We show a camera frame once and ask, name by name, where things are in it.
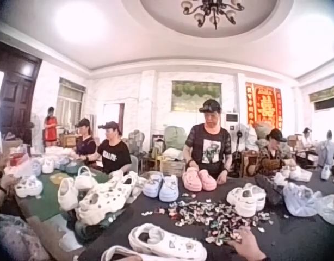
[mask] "pink clog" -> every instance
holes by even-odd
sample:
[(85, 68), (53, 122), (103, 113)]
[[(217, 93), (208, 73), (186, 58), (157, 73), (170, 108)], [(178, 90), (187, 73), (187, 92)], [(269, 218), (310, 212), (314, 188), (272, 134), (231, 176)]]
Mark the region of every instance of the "pink clog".
[(197, 174), (197, 169), (188, 168), (183, 174), (184, 187), (192, 192), (199, 192), (202, 190), (202, 183)]
[(209, 175), (207, 170), (200, 170), (199, 177), (205, 191), (212, 191), (217, 188), (217, 181)]

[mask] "door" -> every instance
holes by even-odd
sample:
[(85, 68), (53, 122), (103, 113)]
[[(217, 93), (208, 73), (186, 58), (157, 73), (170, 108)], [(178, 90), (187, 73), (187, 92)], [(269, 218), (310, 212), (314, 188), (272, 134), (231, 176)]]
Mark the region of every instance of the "door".
[(32, 144), (30, 115), (35, 82), (42, 60), (0, 42), (0, 131), (12, 132)]

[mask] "ceiling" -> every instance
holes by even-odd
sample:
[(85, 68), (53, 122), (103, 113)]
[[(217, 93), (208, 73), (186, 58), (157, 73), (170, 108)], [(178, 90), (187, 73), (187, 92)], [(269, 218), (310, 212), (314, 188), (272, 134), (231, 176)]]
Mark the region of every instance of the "ceiling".
[[(201, 3), (190, 1), (194, 7)], [(198, 28), (193, 15), (183, 15), (181, 2), (7, 0), (0, 12), (0, 38), (28, 51), (38, 49), (38, 43), (43, 48), (37, 54), (57, 54), (60, 63), (89, 73), (194, 59), (293, 79), (334, 59), (334, 0), (242, 0), (245, 10), (237, 12), (237, 24), (221, 17), (218, 30), (209, 19)]]

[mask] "baseball cap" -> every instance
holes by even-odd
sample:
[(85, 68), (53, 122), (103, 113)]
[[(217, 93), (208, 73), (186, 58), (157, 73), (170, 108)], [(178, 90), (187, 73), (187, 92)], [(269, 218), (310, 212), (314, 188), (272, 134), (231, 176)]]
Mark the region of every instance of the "baseball cap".
[(82, 126), (88, 126), (88, 127), (90, 127), (90, 121), (89, 121), (89, 119), (87, 119), (87, 118), (81, 119), (78, 122), (78, 124), (75, 125), (75, 128), (79, 128), (79, 127), (82, 127)]
[(272, 138), (279, 142), (287, 142), (287, 139), (283, 138), (283, 134), (279, 129), (273, 129), (269, 133), (269, 135), (266, 136), (267, 139)]
[(305, 134), (305, 133), (308, 133), (308, 132), (311, 132), (311, 131), (312, 131), (311, 129), (309, 129), (309, 128), (306, 127), (302, 133)]
[(220, 113), (221, 106), (220, 103), (214, 99), (208, 99), (203, 103), (202, 108), (199, 109), (201, 113)]
[(106, 124), (104, 125), (99, 125), (98, 129), (113, 129), (113, 130), (117, 129), (117, 131), (119, 132), (119, 135), (121, 135), (120, 126), (115, 121), (109, 121), (109, 122), (106, 122)]

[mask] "black shirt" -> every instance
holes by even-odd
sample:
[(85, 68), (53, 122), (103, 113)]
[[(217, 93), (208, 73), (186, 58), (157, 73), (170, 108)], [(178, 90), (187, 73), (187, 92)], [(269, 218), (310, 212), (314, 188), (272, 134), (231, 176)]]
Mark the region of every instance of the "black shirt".
[(204, 123), (192, 127), (185, 144), (193, 149), (191, 157), (200, 170), (207, 170), (214, 178), (224, 169), (224, 155), (231, 155), (229, 132), (220, 128), (218, 134), (210, 134), (206, 131)]
[(97, 152), (102, 156), (103, 172), (106, 174), (131, 163), (128, 147), (123, 141), (111, 146), (108, 140), (104, 140), (99, 145)]
[[(78, 155), (92, 155), (96, 152), (97, 145), (93, 137), (89, 137), (85, 140), (80, 139), (80, 141), (76, 144), (76, 153)], [(95, 161), (86, 161), (86, 165), (91, 165), (96, 163)]]

